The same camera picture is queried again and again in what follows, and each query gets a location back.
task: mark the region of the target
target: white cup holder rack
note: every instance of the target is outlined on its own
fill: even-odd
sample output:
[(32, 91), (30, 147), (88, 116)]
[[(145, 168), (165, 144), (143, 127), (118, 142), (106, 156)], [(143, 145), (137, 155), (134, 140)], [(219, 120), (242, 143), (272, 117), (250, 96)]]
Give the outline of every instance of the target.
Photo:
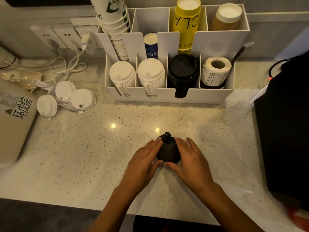
[[(250, 32), (246, 12), (243, 9), (239, 29), (235, 31), (208, 31), (220, 5), (201, 6), (200, 23), (195, 33), (191, 54), (200, 59), (200, 72), (203, 62), (213, 56), (222, 56), (231, 60)], [(224, 89), (200, 88), (201, 76), (194, 88), (190, 88), (186, 97), (176, 98), (174, 88), (158, 88), (157, 97), (147, 97), (145, 89), (137, 77), (137, 68), (141, 61), (146, 59), (146, 50), (143, 36), (150, 32), (157, 33), (158, 55), (160, 62), (164, 65), (165, 77), (167, 78), (168, 61), (178, 54), (179, 32), (172, 32), (172, 21), (175, 15), (175, 7), (154, 7), (128, 9), (132, 24), (130, 33), (122, 33), (122, 40), (129, 55), (129, 63), (135, 68), (135, 87), (127, 88), (130, 96), (123, 97), (109, 77), (110, 67), (118, 62), (113, 45), (107, 34), (98, 27), (97, 38), (106, 51), (105, 87), (110, 91), (117, 101), (139, 101), (139, 102), (174, 102), (174, 103), (208, 103), (220, 104), (234, 90), (235, 66), (232, 67)]]

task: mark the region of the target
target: navy blue paper cup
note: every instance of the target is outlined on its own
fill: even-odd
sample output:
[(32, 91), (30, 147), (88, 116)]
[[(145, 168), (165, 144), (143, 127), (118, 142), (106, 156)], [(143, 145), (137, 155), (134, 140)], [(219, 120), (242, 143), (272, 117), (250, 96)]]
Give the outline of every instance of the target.
[(148, 33), (144, 36), (147, 58), (158, 58), (158, 40), (156, 33)]

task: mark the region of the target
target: dark floor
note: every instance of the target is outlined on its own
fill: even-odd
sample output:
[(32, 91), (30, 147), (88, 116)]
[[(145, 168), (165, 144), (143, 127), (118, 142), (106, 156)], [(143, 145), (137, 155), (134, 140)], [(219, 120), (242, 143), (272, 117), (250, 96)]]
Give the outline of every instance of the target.
[[(1, 232), (85, 232), (101, 211), (0, 198)], [(127, 215), (121, 232), (222, 232), (220, 226)]]

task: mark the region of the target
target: hand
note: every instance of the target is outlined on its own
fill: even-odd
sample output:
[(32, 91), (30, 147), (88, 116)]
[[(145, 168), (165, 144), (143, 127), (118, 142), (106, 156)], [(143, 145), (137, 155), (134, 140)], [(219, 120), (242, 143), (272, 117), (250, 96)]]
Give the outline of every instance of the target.
[(182, 182), (201, 198), (216, 186), (208, 161), (191, 138), (187, 138), (190, 146), (180, 138), (175, 138), (175, 141), (180, 152), (181, 164), (165, 162), (164, 165), (173, 170)]
[(132, 197), (136, 197), (149, 184), (155, 171), (163, 163), (162, 160), (152, 163), (161, 146), (161, 138), (155, 141), (152, 139), (139, 148), (129, 161), (119, 186), (132, 194)]

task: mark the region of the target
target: left hand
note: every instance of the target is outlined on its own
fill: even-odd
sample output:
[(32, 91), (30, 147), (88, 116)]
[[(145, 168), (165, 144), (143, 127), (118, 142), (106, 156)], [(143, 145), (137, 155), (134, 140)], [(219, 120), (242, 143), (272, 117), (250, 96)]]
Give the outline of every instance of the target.
[(153, 178), (155, 171), (163, 160), (153, 160), (162, 146), (161, 138), (150, 140), (145, 146), (139, 148), (129, 161), (125, 174), (119, 184), (123, 190), (136, 197)]

